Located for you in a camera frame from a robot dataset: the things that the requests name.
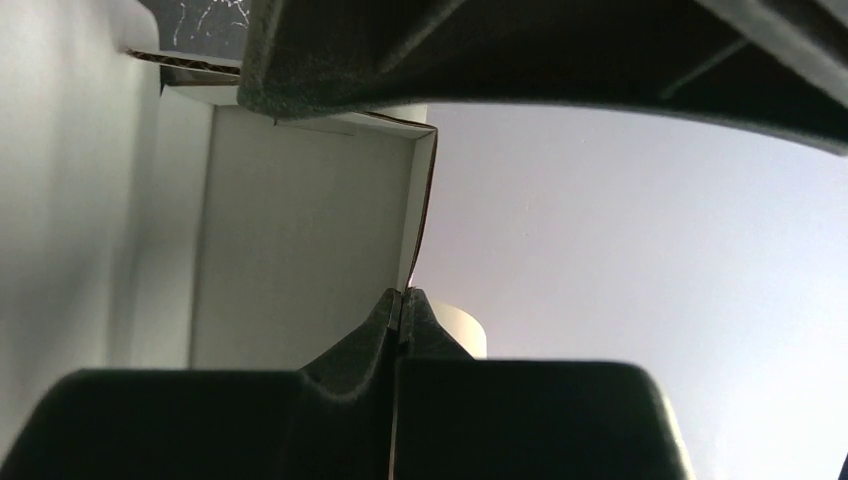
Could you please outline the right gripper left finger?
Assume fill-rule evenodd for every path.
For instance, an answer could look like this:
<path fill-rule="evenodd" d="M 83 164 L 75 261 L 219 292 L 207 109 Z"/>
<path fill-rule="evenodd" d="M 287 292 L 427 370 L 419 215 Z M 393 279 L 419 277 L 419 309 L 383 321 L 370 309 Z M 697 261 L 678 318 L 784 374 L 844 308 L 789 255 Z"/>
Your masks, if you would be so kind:
<path fill-rule="evenodd" d="M 401 294 L 295 371 L 79 370 L 42 397 L 5 479 L 384 479 Z"/>

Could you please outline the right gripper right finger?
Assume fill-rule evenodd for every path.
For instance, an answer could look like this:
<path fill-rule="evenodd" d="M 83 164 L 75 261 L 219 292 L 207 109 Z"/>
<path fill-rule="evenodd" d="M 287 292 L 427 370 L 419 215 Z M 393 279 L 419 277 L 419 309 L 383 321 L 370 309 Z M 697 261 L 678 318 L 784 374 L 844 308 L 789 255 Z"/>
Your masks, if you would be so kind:
<path fill-rule="evenodd" d="M 668 400 L 628 363 L 476 360 L 403 298 L 396 479 L 690 479 Z"/>

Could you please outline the white cardboard box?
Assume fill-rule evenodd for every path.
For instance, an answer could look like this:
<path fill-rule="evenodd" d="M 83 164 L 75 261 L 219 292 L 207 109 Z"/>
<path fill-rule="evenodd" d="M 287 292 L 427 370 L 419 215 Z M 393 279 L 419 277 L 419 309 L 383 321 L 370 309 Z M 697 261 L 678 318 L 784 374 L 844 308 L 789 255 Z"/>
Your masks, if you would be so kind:
<path fill-rule="evenodd" d="M 422 107 L 275 121 L 160 80 L 136 1 L 1 5 L 1 443 L 80 369 L 295 369 L 407 286 Z"/>

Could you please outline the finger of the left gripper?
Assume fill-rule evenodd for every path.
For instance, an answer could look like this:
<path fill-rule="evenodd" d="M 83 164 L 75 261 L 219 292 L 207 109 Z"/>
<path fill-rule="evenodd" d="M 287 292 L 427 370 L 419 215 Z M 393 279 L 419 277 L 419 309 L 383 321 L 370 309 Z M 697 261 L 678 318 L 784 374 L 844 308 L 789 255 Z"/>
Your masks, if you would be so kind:
<path fill-rule="evenodd" d="M 578 105 L 847 152 L 843 1 L 256 1 L 240 105 Z"/>

